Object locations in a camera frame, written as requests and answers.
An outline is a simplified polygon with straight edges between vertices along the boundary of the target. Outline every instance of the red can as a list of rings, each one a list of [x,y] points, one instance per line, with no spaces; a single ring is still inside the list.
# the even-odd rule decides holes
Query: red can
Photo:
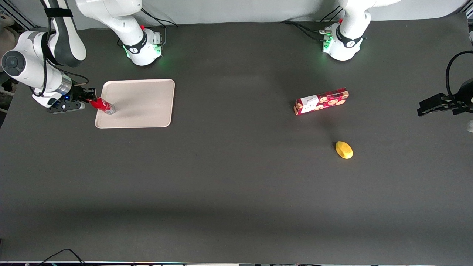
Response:
[[[105,101],[104,99],[102,99],[100,97],[97,97],[97,101],[88,100],[88,102],[93,107],[99,109],[100,111],[102,111],[102,112],[104,112],[108,115],[111,115],[111,114],[115,113],[115,106],[113,106],[111,103]]]

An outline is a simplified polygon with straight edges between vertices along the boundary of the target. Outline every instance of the table surface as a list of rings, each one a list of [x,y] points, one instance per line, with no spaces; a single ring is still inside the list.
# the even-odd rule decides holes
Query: table surface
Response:
[[[167,128],[97,129],[91,107],[51,115],[17,91],[0,131],[1,260],[473,263],[472,117],[416,113],[471,49],[464,15],[372,22],[348,62],[290,25],[168,30],[145,67],[112,31],[81,31],[74,69],[99,92],[173,79]],[[452,88],[472,66],[455,62]],[[344,105],[294,116],[296,98],[341,87]]]

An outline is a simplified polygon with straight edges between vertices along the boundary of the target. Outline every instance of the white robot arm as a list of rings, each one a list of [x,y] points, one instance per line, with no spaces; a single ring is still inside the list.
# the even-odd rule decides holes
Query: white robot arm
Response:
[[[141,0],[76,0],[76,3],[84,16],[102,22],[117,34],[136,65],[149,65],[161,56],[160,33],[142,29],[131,16],[141,10]]]
[[[371,14],[367,9],[388,6],[401,0],[338,0],[345,10],[342,23],[334,23],[321,30],[325,44],[323,52],[334,59],[345,61],[359,51],[362,36],[371,22]]]
[[[70,91],[72,80],[48,61],[75,67],[85,59],[86,49],[66,1],[46,0],[44,7],[48,19],[54,18],[56,32],[51,36],[36,31],[22,33],[15,48],[3,55],[2,67],[9,76],[28,85],[39,104],[51,107]]]

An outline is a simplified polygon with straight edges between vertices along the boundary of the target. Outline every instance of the yellow fruit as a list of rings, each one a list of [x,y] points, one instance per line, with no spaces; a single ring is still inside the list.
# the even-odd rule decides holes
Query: yellow fruit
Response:
[[[344,159],[350,159],[353,156],[353,150],[346,142],[337,142],[335,144],[335,150],[338,155]]]

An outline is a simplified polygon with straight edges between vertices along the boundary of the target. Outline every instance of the black cable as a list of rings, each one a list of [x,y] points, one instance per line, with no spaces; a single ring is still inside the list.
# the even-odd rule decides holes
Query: black cable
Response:
[[[330,14],[334,13],[335,11],[337,11],[337,9],[339,8],[340,6],[337,6],[334,10],[332,10],[330,13],[328,13],[327,15],[325,15],[325,17],[323,17],[320,22],[323,22],[324,19],[326,19]]]
[[[445,71],[445,85],[447,87],[447,93],[448,93],[448,96],[452,99],[453,103],[455,104],[455,106],[462,110],[462,111],[465,111],[465,112],[468,112],[468,113],[473,113],[473,110],[470,110],[468,108],[465,108],[463,107],[461,104],[458,103],[457,100],[455,100],[455,98],[453,97],[453,94],[452,94],[452,91],[450,90],[450,67],[452,66],[453,64],[453,61],[455,61],[455,59],[462,55],[462,54],[465,54],[465,53],[473,53],[473,50],[468,50],[468,51],[463,51],[463,52],[460,52],[460,53],[457,53],[456,55],[454,55],[452,57],[452,59],[450,59],[450,62],[448,62],[448,65],[447,65],[447,70]]]
[[[44,9],[47,9],[48,7],[46,6],[46,4],[43,2],[43,0],[39,0],[39,2],[41,3],[41,5],[43,6]],[[51,18],[48,17],[48,33],[46,35],[46,43],[48,43],[49,41],[49,36],[51,35]],[[41,97],[44,95],[44,92],[46,91],[46,83],[47,83],[47,79],[48,79],[48,71],[47,71],[47,64],[46,64],[46,53],[43,52],[43,71],[44,71],[44,78],[43,78],[43,89],[41,90],[41,92],[39,94],[36,94],[35,93],[35,90],[28,86],[28,88],[30,89],[31,93],[36,96],[36,97]]]
[[[76,77],[80,77],[80,78],[85,79],[86,82],[83,82],[83,83],[82,83],[83,85],[86,85],[86,84],[89,83],[89,79],[88,79],[87,77],[84,77],[84,76],[82,76],[82,75],[79,75],[79,74],[76,74],[76,73],[73,73],[73,72],[66,71],[66,70],[64,70],[64,69],[60,69],[60,68],[58,68],[56,65],[54,65],[49,59],[47,59],[47,61],[49,62],[49,64],[50,64],[52,67],[54,67],[55,69],[57,69],[57,70],[59,70],[59,71],[62,71],[62,72],[64,72],[64,73],[67,73],[67,74],[72,75],[72,76],[76,76]]]
[[[306,31],[310,31],[310,32],[317,32],[317,33],[319,32],[318,30],[310,29],[310,28],[308,28],[308,27],[306,27],[306,26],[304,26],[304,25],[302,25],[302,24],[300,24],[300,23],[294,22],[294,21],[286,21],[286,20],[284,20],[284,21],[281,21],[280,23],[283,23],[283,24],[290,24],[290,25],[294,25],[294,26],[299,26],[299,27],[305,29]]]
[[[316,40],[318,41],[319,39],[315,38],[314,36],[310,35],[308,32],[306,32],[303,28],[295,25],[298,29],[300,29],[300,31],[302,31],[305,35],[307,35],[307,37],[311,38],[312,40]]]
[[[171,23],[172,25],[176,26],[176,27],[179,27],[176,23],[172,22],[172,21],[169,21],[169,20],[165,20],[165,19],[160,19],[160,18],[156,18],[154,16],[152,16],[149,12],[147,12],[145,9],[141,9],[141,11],[143,11],[143,13],[145,13],[146,15],[154,18],[157,22],[161,23],[160,21],[164,21],[164,22],[168,22],[168,23]]]
[[[339,8],[340,6],[337,6],[334,10],[332,10],[330,13],[328,13],[327,15],[325,15],[325,17],[323,17],[320,22],[322,22],[325,18],[327,18],[330,14],[334,13],[335,11],[337,11],[337,9]],[[343,9],[341,9],[340,11],[337,12],[337,14],[335,14],[334,17],[336,17]],[[294,21],[290,21],[289,19],[287,20],[284,20],[284,21],[281,21],[280,23],[283,23],[283,24],[290,24],[290,25],[294,25],[296,26],[300,31],[302,31],[305,35],[307,35],[309,38],[313,39],[313,40],[316,40],[316,41],[319,41],[320,39],[318,38],[315,38],[314,36],[310,35],[307,31],[309,32],[314,32],[314,33],[318,33],[319,31],[318,30],[313,30],[311,28],[308,28],[300,23],[297,23],[297,22],[294,22]]]
[[[74,256],[76,256],[77,260],[80,262],[80,264],[81,264],[82,266],[85,265],[85,262],[84,262],[74,251],[72,251],[72,249],[70,249],[70,248],[65,248],[65,249],[63,249],[63,250],[61,250],[61,251],[59,251],[59,252],[56,252],[56,253],[54,253],[53,255],[47,257],[45,260],[43,260],[43,261],[42,261],[40,264],[38,264],[37,266],[43,265],[43,264],[44,264],[46,261],[48,261],[50,258],[54,257],[55,255],[58,255],[59,253],[61,253],[61,252],[63,252],[63,251],[66,251],[66,250],[69,251],[70,253],[74,254]]]
[[[343,9],[339,10],[339,11],[337,12],[337,14],[335,14],[335,16],[333,16],[333,17],[330,19],[330,21],[332,21],[338,14],[340,14],[340,12],[342,12],[342,10],[343,10]]]

